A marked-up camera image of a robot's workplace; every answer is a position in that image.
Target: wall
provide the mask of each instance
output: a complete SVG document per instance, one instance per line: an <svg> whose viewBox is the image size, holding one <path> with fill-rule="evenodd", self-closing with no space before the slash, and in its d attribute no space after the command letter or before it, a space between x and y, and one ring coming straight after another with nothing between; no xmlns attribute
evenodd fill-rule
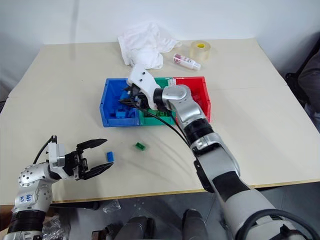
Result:
<svg viewBox="0 0 320 240"><path fill-rule="evenodd" d="M42 44L113 42L154 21L178 40L256 37L280 73L294 71L320 31L318 0L0 0L0 101Z"/></svg>

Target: blue bin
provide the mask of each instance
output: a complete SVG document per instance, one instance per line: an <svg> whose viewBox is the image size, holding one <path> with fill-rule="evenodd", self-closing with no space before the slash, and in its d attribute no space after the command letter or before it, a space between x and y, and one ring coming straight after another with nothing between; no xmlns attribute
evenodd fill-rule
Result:
<svg viewBox="0 0 320 240"><path fill-rule="evenodd" d="M123 98L125 94L124 89L128 87L126 81L127 78L107 78L105 81L100 103L100 113L104 127L140 125L138 110L119 102L120 98Z"/></svg>

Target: gray floor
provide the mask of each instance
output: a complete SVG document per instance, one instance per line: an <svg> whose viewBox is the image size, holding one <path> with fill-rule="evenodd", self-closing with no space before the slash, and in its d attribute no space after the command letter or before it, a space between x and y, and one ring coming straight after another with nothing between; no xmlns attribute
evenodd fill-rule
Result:
<svg viewBox="0 0 320 240"><path fill-rule="evenodd" d="M263 194L279 209L305 219L320 234L320 182L284 186L266 190ZM126 223L136 216L155 219L156 236L180 240L181 221L186 209L197 209L206 221L209 238L230 239L222 227L222 214L216 196L208 192L139 197L119 200L121 209L104 213L101 209L65 209L62 216L70 221L70 240L90 240L92 231L111 223Z"/></svg>

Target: tape roll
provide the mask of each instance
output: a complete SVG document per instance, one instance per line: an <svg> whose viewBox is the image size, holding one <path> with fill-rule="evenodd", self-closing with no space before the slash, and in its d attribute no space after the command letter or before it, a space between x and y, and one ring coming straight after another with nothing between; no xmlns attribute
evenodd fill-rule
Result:
<svg viewBox="0 0 320 240"><path fill-rule="evenodd" d="M189 55L196 62L203 62L208 59L211 46L208 42L198 40L191 43Z"/></svg>

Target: beige table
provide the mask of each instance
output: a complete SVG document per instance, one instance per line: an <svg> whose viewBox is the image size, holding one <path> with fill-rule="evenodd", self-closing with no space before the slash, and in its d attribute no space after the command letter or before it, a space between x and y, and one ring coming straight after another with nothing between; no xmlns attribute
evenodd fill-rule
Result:
<svg viewBox="0 0 320 240"><path fill-rule="evenodd" d="M254 39L211 40L211 58L199 72L171 63L151 70L155 77L205 76L211 116L237 158L241 176L255 187L320 180L320 136ZM174 51L188 52L190 42ZM115 164L86 181L61 180L53 200L76 202L202 191L194 157L165 126L102 126L99 112L106 78L125 78L117 43L46 45L11 92L0 115L0 204L12 204L17 177L39 148L57 135L66 151L77 143L107 138L88 150L89 167ZM141 152L133 145L142 142Z"/></svg>

